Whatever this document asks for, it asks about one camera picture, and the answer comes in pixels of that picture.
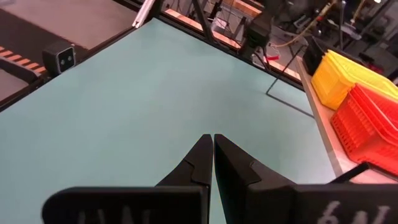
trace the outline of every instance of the white lettering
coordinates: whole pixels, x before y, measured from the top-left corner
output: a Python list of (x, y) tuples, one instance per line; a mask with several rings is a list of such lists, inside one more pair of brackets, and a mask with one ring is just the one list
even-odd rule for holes
[(340, 202), (332, 201), (328, 204), (323, 216), (318, 219), (318, 224), (338, 224), (337, 217), (331, 215), (333, 211), (339, 206)]
[[(339, 201), (330, 202), (326, 207), (326, 210), (323, 212), (323, 216), (318, 219), (318, 224), (338, 224), (338, 218), (331, 214), (339, 205)], [(378, 209), (379, 211), (372, 224), (383, 224), (390, 207), (378, 206)], [(356, 212), (351, 224), (368, 224), (368, 213), (365, 211)]]

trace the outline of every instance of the plastic crate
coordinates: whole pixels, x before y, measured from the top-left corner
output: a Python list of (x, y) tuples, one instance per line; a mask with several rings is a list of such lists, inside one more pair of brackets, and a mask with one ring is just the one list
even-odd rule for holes
[(397, 87), (386, 77), (331, 50), (323, 57), (311, 83), (321, 103), (336, 110), (355, 83), (398, 100)]
[(347, 156), (398, 174), (398, 103), (355, 85), (331, 117)]

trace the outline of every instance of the floor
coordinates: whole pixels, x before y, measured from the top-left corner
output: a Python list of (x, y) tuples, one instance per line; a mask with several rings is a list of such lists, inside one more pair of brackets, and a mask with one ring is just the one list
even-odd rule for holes
[(87, 49), (131, 26), (136, 16), (112, 0), (13, 0), (2, 9)]
[[(273, 81), (151, 21), (0, 113), (0, 217), (39, 224), (44, 200), (71, 186), (155, 185), (203, 133), (294, 182), (334, 179), (315, 120), (266, 96)], [(285, 83), (272, 94), (309, 110)], [(215, 178), (210, 221), (225, 223)]]

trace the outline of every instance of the table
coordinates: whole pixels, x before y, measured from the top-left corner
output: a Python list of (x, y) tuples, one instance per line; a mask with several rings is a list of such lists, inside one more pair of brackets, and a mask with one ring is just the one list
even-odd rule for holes
[[(151, 20), (0, 113), (2, 222), (41, 223), (68, 187), (153, 186), (204, 133), (296, 183), (333, 180), (315, 120), (266, 96), (274, 79)], [(272, 91), (308, 104), (283, 82)], [(212, 184), (210, 222), (222, 224)]]
[[(336, 175), (341, 175), (357, 166), (357, 164), (348, 159), (343, 146), (331, 126), (330, 118), (334, 111), (321, 104), (317, 93), (315, 93), (315, 90), (312, 87), (311, 76), (305, 71), (303, 60), (301, 58), (297, 58), (297, 64), (299, 66), (299, 74), (305, 93), (307, 94), (321, 137), (328, 151), (331, 164)], [(396, 184), (394, 180), (371, 170), (357, 176), (353, 179), (353, 182), (360, 184)]]

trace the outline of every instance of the black cable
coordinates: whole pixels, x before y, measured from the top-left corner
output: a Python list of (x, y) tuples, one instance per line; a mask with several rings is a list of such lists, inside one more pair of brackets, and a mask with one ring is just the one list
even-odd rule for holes
[(338, 32), (339, 32), (339, 42), (340, 42), (340, 49), (343, 50), (343, 31), (341, 30), (341, 26), (343, 26), (344, 22), (344, 8), (346, 6), (345, 0), (341, 1), (341, 9), (340, 9), (340, 22), (338, 24)]
[(182, 13), (182, 10), (180, 8), (180, 0), (177, 0), (177, 12), (181, 12)]
[(221, 8), (221, 13), (222, 13), (222, 15), (223, 15), (223, 19), (226, 19), (226, 16), (225, 16), (225, 14), (224, 14), (223, 8)]
[(225, 29), (228, 29), (227, 31), (230, 31), (230, 32), (232, 33), (231, 26), (230, 26), (229, 24), (227, 24), (227, 25), (225, 26)]
[(228, 18), (227, 18), (227, 20), (226, 20), (226, 23), (227, 23), (227, 24), (229, 24), (229, 18), (231, 17), (231, 10), (232, 10), (232, 5), (234, 4), (234, 2), (235, 2), (235, 0), (233, 0), (233, 1), (231, 2), (231, 5), (230, 5), (230, 7), (229, 7), (229, 14), (228, 14)]
[(260, 56), (257, 52), (255, 52), (254, 55), (260, 60), (262, 66), (263, 66), (264, 69), (267, 70), (267, 72), (268, 72), (269, 70), (268, 70), (268, 68), (267, 68), (267, 66), (266, 66), (266, 63), (264, 62), (264, 59), (262, 59), (261, 56)]
[(271, 71), (271, 64), (268, 61), (268, 57), (267, 57), (267, 46), (268, 44), (262, 48), (262, 54), (264, 55), (264, 57), (266, 58), (267, 64), (268, 64), (268, 71)]

